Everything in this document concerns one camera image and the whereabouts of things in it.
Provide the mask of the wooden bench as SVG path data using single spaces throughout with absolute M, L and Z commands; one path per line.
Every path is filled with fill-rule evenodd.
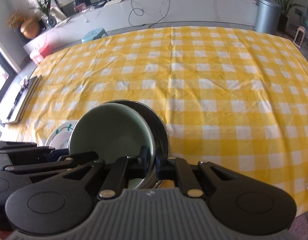
M 17 124 L 21 121 L 29 101 L 32 98 L 32 95 L 34 94 L 34 91 L 36 90 L 41 78 L 42 75 L 37 75 L 31 77 L 30 79 L 25 76 L 22 79 L 20 83 L 20 90 L 14 99 L 13 105 L 6 119 L 3 120 L 3 124 Z

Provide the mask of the potted green plant left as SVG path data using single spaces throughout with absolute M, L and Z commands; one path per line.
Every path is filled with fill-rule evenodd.
M 29 9 L 39 10 L 46 18 L 49 28 L 54 28 L 57 24 L 55 17 L 51 14 L 51 0 L 36 0 L 35 6 Z

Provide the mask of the yellow checkered tablecloth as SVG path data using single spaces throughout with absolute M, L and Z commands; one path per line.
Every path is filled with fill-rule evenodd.
M 167 126 L 171 153 L 277 186 L 308 211 L 308 62 L 291 41 L 249 30 L 169 27 L 77 44 L 46 57 L 6 141 L 43 145 L 58 126 L 115 99 Z

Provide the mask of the blue steel bowl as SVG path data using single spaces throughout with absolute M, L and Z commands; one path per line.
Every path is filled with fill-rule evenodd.
M 147 122 L 154 136 L 156 149 L 160 149 L 164 157 L 170 156 L 170 139 L 167 128 L 161 117 L 151 107 L 133 100 L 113 100 L 110 103 L 126 105 L 138 112 Z M 148 172 L 145 179 L 133 179 L 129 181 L 129 189 L 157 189 L 163 183 L 156 175 L 155 165 Z

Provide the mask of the golden round vase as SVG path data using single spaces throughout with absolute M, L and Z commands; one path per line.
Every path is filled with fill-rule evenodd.
M 30 40 L 39 35 L 40 29 L 39 21 L 35 16 L 27 18 L 20 27 L 23 36 Z

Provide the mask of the light blue plastic stool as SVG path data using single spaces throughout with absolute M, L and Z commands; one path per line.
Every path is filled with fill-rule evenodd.
M 103 28 L 98 28 L 89 31 L 82 39 L 82 43 L 98 40 L 103 37 L 108 37 L 108 34 L 106 33 L 105 29 Z

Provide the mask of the grey metal trash can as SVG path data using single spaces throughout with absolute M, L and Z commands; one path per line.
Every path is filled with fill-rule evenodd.
M 273 0 L 257 0 L 255 31 L 275 35 L 282 7 Z

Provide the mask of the white fruit print plate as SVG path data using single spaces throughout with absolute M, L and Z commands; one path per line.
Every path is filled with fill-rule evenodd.
M 45 146 L 55 149 L 68 148 L 70 136 L 76 126 L 78 120 L 69 120 L 61 124 L 56 130 L 54 130 L 48 137 Z

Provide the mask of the pink small heater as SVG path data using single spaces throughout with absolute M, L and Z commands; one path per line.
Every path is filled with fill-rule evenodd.
M 297 31 L 296 31 L 296 35 L 294 37 L 293 44 L 296 47 L 301 48 L 302 43 L 303 43 L 304 38 L 305 38 L 305 35 L 306 35 L 306 29 L 303 26 L 300 25 L 298 27 Z

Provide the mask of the red box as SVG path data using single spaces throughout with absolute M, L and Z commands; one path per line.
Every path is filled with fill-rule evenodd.
M 50 45 L 45 43 L 39 48 L 35 48 L 30 54 L 30 59 L 38 66 L 48 55 L 51 55 Z

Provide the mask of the green ceramic bowl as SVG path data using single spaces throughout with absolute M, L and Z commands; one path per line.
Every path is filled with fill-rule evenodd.
M 155 140 L 145 119 L 131 107 L 108 102 L 91 109 L 76 123 L 68 143 L 70 154 L 94 151 L 106 164 L 120 157 L 137 156 L 142 146 L 150 150 L 148 173 L 144 179 L 129 182 L 129 188 L 150 189 L 158 182 Z

